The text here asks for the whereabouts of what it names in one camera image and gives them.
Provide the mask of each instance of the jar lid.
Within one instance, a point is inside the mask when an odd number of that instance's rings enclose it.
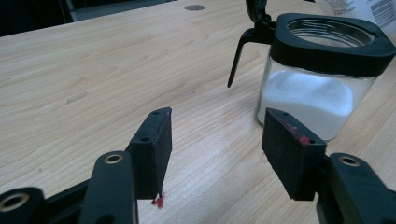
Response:
[[[396,48],[371,22],[298,13],[276,20],[271,57],[286,66],[329,75],[377,77]]]

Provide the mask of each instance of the wood grain surface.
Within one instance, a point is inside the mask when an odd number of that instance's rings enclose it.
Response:
[[[274,19],[320,14],[302,0],[268,2]],[[316,203],[292,201],[261,150],[254,110],[269,47],[247,44],[226,87],[251,27],[245,1],[180,0],[0,38],[0,192],[34,186],[49,197],[76,185],[170,106],[164,208],[139,201],[141,223],[318,223]],[[393,61],[327,150],[368,161],[390,189],[395,73]]]

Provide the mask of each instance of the dark floor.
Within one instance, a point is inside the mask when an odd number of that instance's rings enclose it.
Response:
[[[0,0],[0,36],[176,0]]]

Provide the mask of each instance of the white paper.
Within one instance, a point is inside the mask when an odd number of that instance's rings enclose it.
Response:
[[[396,46],[396,0],[315,0],[325,15],[377,24]]]

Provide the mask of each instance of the red tip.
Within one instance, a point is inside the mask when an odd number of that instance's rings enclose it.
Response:
[[[303,147],[307,147],[307,146],[309,146],[310,140],[309,140],[308,137],[302,136],[302,137],[300,138],[300,142],[301,142],[301,144],[303,145]]]
[[[158,209],[163,208],[163,198],[165,198],[165,195],[160,196],[158,199],[152,200],[151,204],[154,206],[157,206]]]

